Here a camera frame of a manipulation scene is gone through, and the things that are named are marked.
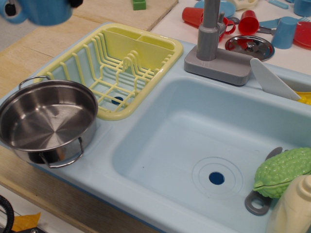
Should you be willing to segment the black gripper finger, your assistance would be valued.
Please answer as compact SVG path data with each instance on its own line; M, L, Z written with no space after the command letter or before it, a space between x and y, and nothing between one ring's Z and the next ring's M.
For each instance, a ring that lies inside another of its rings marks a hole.
M79 7L83 4L83 0L69 0L71 7Z

